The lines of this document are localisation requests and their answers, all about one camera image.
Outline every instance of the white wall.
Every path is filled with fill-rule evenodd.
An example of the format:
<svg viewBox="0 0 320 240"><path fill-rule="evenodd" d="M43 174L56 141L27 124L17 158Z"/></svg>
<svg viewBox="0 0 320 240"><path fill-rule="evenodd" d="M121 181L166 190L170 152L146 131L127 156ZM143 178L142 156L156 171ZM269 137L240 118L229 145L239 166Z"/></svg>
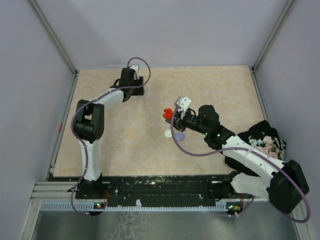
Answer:
<svg viewBox="0 0 320 240"><path fill-rule="evenodd" d="M26 0L0 1L0 233L17 239L72 74Z"/></svg>
<svg viewBox="0 0 320 240"><path fill-rule="evenodd" d="M77 69L252 66L286 0L38 0Z"/></svg>
<svg viewBox="0 0 320 240"><path fill-rule="evenodd" d="M258 78L271 120L287 141L287 159L299 162L307 178L311 219L320 238L319 9L319 0L297 0Z"/></svg>

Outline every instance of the red button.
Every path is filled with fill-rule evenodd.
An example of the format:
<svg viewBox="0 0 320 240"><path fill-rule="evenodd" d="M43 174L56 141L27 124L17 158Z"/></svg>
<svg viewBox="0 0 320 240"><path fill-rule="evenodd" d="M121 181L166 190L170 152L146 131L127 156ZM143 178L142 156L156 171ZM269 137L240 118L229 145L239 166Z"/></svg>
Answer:
<svg viewBox="0 0 320 240"><path fill-rule="evenodd" d="M164 119L171 119L172 118L172 110L170 108L166 108L164 111L164 114L162 115Z"/></svg>

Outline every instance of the wooden table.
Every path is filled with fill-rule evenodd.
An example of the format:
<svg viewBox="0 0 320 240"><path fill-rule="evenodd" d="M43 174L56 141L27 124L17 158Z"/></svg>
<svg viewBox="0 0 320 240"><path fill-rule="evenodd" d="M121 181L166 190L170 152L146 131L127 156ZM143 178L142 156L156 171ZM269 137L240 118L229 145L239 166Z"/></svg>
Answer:
<svg viewBox="0 0 320 240"><path fill-rule="evenodd" d="M221 154L192 157L181 152L164 132L170 128L162 117L163 109L174 108L184 95L198 112L212 104L220 122L235 133L248 130L262 121L263 114L246 65L154 67L144 96L132 96L105 114L105 129L100 141L100 168L104 176L202 175L232 171ZM82 173L81 149L72 135L70 122L80 99L90 100L109 89L120 77L121 68L81 70L72 99L66 128L58 153L54 176L71 177ZM140 69L147 79L148 70ZM186 130L181 145L192 153L212 151L204 136Z"/></svg>

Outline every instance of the white round object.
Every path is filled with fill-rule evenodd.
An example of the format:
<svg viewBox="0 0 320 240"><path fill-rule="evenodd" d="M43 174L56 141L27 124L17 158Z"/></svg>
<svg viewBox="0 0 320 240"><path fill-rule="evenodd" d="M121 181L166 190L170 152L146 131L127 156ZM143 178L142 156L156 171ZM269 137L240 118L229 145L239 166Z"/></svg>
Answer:
<svg viewBox="0 0 320 240"><path fill-rule="evenodd" d="M168 139L169 139L169 138L172 138L171 129L165 130L164 135L165 135Z"/></svg>

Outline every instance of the purple round object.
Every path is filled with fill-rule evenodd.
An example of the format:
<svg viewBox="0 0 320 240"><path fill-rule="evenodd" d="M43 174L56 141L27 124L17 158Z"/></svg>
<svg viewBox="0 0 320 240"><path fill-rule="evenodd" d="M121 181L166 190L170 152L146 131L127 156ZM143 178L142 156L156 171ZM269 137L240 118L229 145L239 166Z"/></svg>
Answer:
<svg viewBox="0 0 320 240"><path fill-rule="evenodd" d="M179 142L183 141L185 139L185 134L181 131L178 131L174 134L175 139Z"/></svg>

